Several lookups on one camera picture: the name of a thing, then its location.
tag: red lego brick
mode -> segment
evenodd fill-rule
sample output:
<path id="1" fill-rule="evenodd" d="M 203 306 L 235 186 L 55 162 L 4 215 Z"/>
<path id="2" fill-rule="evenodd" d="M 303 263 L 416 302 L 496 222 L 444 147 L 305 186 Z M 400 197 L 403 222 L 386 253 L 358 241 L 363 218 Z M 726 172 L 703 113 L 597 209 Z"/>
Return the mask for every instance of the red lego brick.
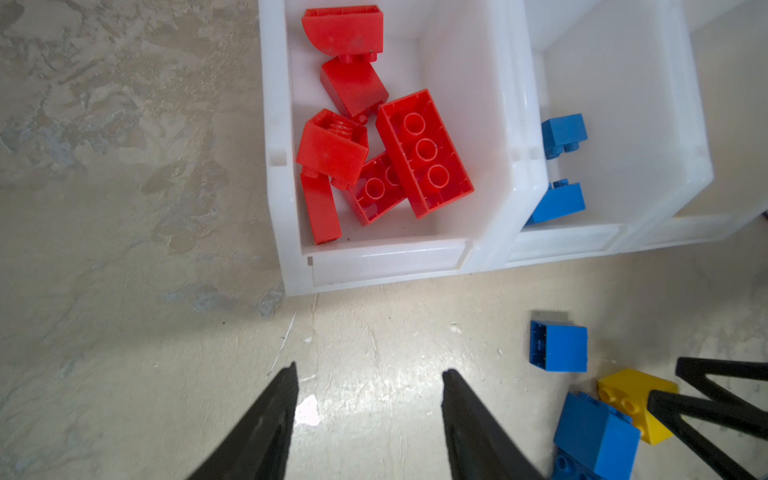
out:
<path id="1" fill-rule="evenodd" d="M 346 190 L 357 183 L 367 157 L 368 129 L 323 109 L 306 122 L 296 162 L 305 167 L 302 174 L 328 175 L 334 187 Z"/>
<path id="2" fill-rule="evenodd" d="M 343 193 L 364 227 L 406 199 L 406 192 L 386 153 L 363 165 L 357 185 Z"/>
<path id="3" fill-rule="evenodd" d="M 306 211 L 310 216 L 315 243 L 320 245 L 341 238 L 339 215 L 336 213 L 336 203 L 333 201 L 328 176 L 316 174 L 315 177 L 309 177 L 302 172 L 301 187 L 304 190 Z"/>
<path id="4" fill-rule="evenodd" d="M 384 14 L 376 5 L 309 8 L 301 24 L 315 48 L 343 63 L 376 61 L 384 51 Z"/>
<path id="5" fill-rule="evenodd" d="M 345 64 L 334 58 L 323 64 L 320 82 L 339 112 L 363 125 L 389 98 L 376 71 L 364 61 Z"/>
<path id="6" fill-rule="evenodd" d="M 475 191 L 428 90 L 382 105 L 376 129 L 416 218 Z"/>

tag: red 1x2 lego brick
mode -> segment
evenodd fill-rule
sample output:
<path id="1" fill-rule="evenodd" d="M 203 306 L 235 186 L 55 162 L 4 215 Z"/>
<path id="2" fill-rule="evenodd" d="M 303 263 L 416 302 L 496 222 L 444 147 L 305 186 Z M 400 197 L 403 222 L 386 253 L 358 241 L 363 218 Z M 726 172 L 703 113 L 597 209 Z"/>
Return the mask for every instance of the red 1x2 lego brick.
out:
<path id="1" fill-rule="evenodd" d="M 344 198 L 365 227 L 406 199 L 395 168 L 386 153 L 362 167 L 357 185 L 344 190 Z"/>
<path id="2" fill-rule="evenodd" d="M 341 225 L 328 176 L 317 172 L 315 175 L 308 177 L 301 173 L 301 187 L 304 190 L 306 211 L 310 216 L 312 235 L 315 244 L 320 245 L 341 238 Z"/>
<path id="3" fill-rule="evenodd" d="M 345 64 L 334 58 L 323 64 L 320 82 L 339 112 L 363 125 L 389 98 L 376 71 L 364 61 Z"/>
<path id="4" fill-rule="evenodd" d="M 328 175 L 334 187 L 346 190 L 357 183 L 367 157 L 368 129 L 323 109 L 306 122 L 296 162 L 305 167 L 302 175 Z"/>
<path id="5" fill-rule="evenodd" d="M 429 91 L 382 105 L 376 129 L 416 218 L 475 191 Z"/>
<path id="6" fill-rule="evenodd" d="M 315 48 L 344 63 L 376 61 L 384 51 L 384 14 L 376 5 L 309 8 L 301 24 Z"/>

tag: lego stud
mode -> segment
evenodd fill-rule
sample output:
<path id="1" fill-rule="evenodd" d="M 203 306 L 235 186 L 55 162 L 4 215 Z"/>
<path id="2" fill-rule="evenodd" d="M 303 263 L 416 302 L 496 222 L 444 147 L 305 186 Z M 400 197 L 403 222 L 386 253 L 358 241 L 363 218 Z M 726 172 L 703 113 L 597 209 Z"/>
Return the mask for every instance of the lego stud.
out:
<path id="1" fill-rule="evenodd" d="M 397 187 L 400 185 L 400 179 L 397 177 L 397 172 L 395 172 L 394 167 L 386 168 L 386 171 L 384 172 L 384 178 L 386 178 L 387 183 L 392 187 Z"/>
<path id="2" fill-rule="evenodd" d="M 317 178 L 317 177 L 320 176 L 320 174 L 317 173 L 317 170 L 313 170 L 313 169 L 307 168 L 307 167 L 304 167 L 304 168 L 301 169 L 301 174 L 304 177 L 309 177 L 309 178 Z"/>
<path id="3" fill-rule="evenodd" d="M 565 458 L 564 455 L 558 455 L 558 458 L 554 461 L 554 466 L 561 472 L 570 473 L 573 472 L 573 465 Z"/>
<path id="4" fill-rule="evenodd" d="M 331 125 L 328 127 L 328 131 L 339 135 L 341 138 L 346 138 L 347 140 L 352 138 L 352 127 L 344 124 L 341 120 L 332 121 Z"/>
<path id="5" fill-rule="evenodd" d="M 616 401 L 616 395 L 609 389 L 599 389 L 598 395 L 603 402 L 613 403 Z"/>
<path id="6" fill-rule="evenodd" d="M 416 112 L 411 112 L 402 119 L 402 126 L 405 128 L 406 133 L 413 138 L 416 138 L 424 133 L 427 123 L 424 122 L 424 117 Z"/>
<path id="7" fill-rule="evenodd" d="M 435 193 L 445 185 L 448 185 L 450 180 L 451 174 L 448 172 L 447 168 L 440 164 L 432 165 L 422 179 L 421 187 L 424 191 Z"/>
<path id="8" fill-rule="evenodd" d="M 352 188 L 351 184 L 345 182 L 344 180 L 341 180 L 340 178 L 332 178 L 331 185 L 338 188 L 339 190 L 349 190 L 350 188 Z"/>
<path id="9" fill-rule="evenodd" d="M 569 153 L 569 152 L 572 152 L 572 151 L 576 151 L 576 150 L 578 150 L 578 142 L 577 141 L 575 141 L 572 144 L 565 144 L 565 145 L 563 145 L 563 151 L 566 154 Z"/>
<path id="10" fill-rule="evenodd" d="M 629 415 L 635 415 L 640 411 L 640 406 L 629 399 L 621 400 L 621 407 L 624 408 L 624 411 Z"/>
<path id="11" fill-rule="evenodd" d="M 368 207 L 376 202 L 379 198 L 384 196 L 384 182 L 378 178 L 369 178 L 365 187 L 362 189 L 362 197 L 360 198 L 360 206 Z"/>
<path id="12" fill-rule="evenodd" d="M 429 138 L 422 138 L 417 141 L 413 150 L 417 165 L 428 164 L 437 157 L 437 144 Z"/>

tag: floor stain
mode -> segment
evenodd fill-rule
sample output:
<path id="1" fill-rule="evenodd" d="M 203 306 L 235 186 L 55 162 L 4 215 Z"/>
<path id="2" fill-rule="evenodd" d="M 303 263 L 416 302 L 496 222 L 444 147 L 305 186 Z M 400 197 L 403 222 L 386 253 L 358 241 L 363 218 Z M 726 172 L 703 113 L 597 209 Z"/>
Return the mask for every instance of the floor stain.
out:
<path id="1" fill-rule="evenodd" d="M 21 478 L 27 471 L 27 468 L 31 467 L 36 461 L 38 461 L 38 458 L 35 455 L 3 455 L 0 456 L 0 472 L 6 470 L 11 472 L 16 478 Z"/>
<path id="2" fill-rule="evenodd" d="M 183 160 L 175 161 L 172 164 L 164 165 L 153 172 L 149 179 L 141 186 L 141 193 L 144 195 L 164 192 L 174 185 L 174 181 L 182 175 L 187 162 Z"/>
<path id="3" fill-rule="evenodd" d="M 186 253 L 195 242 L 213 232 L 218 216 L 216 192 L 229 184 L 227 170 L 208 160 L 195 166 L 179 198 L 152 230 L 155 241 L 167 241 L 175 253 Z"/>
<path id="4" fill-rule="evenodd" d="M 261 318 L 272 318 L 275 312 L 283 305 L 283 299 L 285 299 L 286 290 L 281 280 L 271 288 L 264 292 L 256 305 L 252 308 L 259 313 Z"/>
<path id="5" fill-rule="evenodd" d="M 63 379 L 67 378 L 69 374 L 72 373 L 72 370 L 74 370 L 74 365 L 75 363 L 78 362 L 79 359 L 80 359 L 79 357 L 74 359 L 69 359 L 64 364 L 64 366 L 61 367 L 61 377 Z"/>
<path id="6" fill-rule="evenodd" d="M 212 285 L 184 285 L 178 290 L 165 293 L 162 300 L 168 303 L 185 302 L 198 313 L 209 313 L 216 309 L 232 310 L 237 298 L 224 295 Z"/>
<path id="7" fill-rule="evenodd" d="M 0 8 L 0 31 L 10 27 L 24 14 L 24 5 L 16 1 L 8 2 Z"/>
<path id="8" fill-rule="evenodd" d="M 205 22 L 195 15 L 180 16 L 173 23 L 161 25 L 147 36 L 147 40 L 155 45 L 189 51 L 200 57 L 212 53 L 216 48 L 208 38 L 198 35 Z"/>
<path id="9" fill-rule="evenodd" d="M 9 152 L 29 157 L 29 162 L 20 161 L 16 170 L 34 172 L 52 164 L 80 168 L 74 155 L 78 145 L 88 145 L 99 154 L 113 147 L 146 147 L 144 131 L 138 126 L 138 106 L 126 94 L 114 93 L 79 118 L 57 121 L 44 109 L 50 91 L 27 118 L 12 118 L 0 130 L 0 142 Z"/>

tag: lego brick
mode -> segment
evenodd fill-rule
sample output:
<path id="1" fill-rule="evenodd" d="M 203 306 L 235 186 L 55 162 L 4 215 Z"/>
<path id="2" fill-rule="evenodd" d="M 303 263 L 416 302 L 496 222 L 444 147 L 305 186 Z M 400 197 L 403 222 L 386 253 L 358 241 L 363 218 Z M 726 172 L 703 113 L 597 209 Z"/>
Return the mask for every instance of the lego brick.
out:
<path id="1" fill-rule="evenodd" d="M 301 24 L 315 48 L 344 63 L 376 61 L 384 51 L 384 14 L 376 5 L 309 8 Z"/>
<path id="2" fill-rule="evenodd" d="M 376 71 L 366 62 L 345 64 L 338 58 L 327 61 L 320 70 L 320 83 L 339 113 L 363 125 L 389 98 Z"/>
<path id="3" fill-rule="evenodd" d="M 589 468 L 571 457 L 562 449 L 557 450 L 554 457 L 554 470 L 552 480 L 604 480 Z"/>
<path id="4" fill-rule="evenodd" d="M 583 326 L 531 321 L 532 365 L 548 372 L 587 371 L 588 332 Z"/>
<path id="5" fill-rule="evenodd" d="M 406 199 L 386 153 L 362 166 L 357 184 L 343 191 L 352 211 L 365 227 Z"/>
<path id="6" fill-rule="evenodd" d="M 632 419 L 586 393 L 568 393 L 554 443 L 605 480 L 629 480 L 640 430 Z"/>
<path id="7" fill-rule="evenodd" d="M 625 369 L 598 380 L 600 399 L 632 417 L 634 426 L 641 432 L 641 439 L 656 445 L 673 434 L 648 412 L 648 396 L 651 390 L 679 392 L 675 382 L 632 369 Z"/>
<path id="8" fill-rule="evenodd" d="M 541 124 L 541 137 L 544 140 L 544 154 L 547 160 L 576 151 L 579 143 L 588 139 L 584 117 L 576 114 L 550 118 Z"/>
<path id="9" fill-rule="evenodd" d="M 328 175 L 334 187 L 346 190 L 357 183 L 367 157 L 368 129 L 323 109 L 306 122 L 296 162 L 305 167 L 302 174 Z"/>
<path id="10" fill-rule="evenodd" d="M 526 225 L 548 222 L 587 209 L 580 184 L 569 184 L 568 179 L 558 180 L 549 185 Z"/>
<path id="11" fill-rule="evenodd" d="M 429 91 L 382 105 L 376 129 L 416 218 L 475 191 Z"/>
<path id="12" fill-rule="evenodd" d="M 306 211 L 310 216 L 312 235 L 315 243 L 333 242 L 341 238 L 339 215 L 333 201 L 331 183 L 327 175 L 315 173 L 315 177 L 301 174 L 301 187 L 304 190 Z"/>

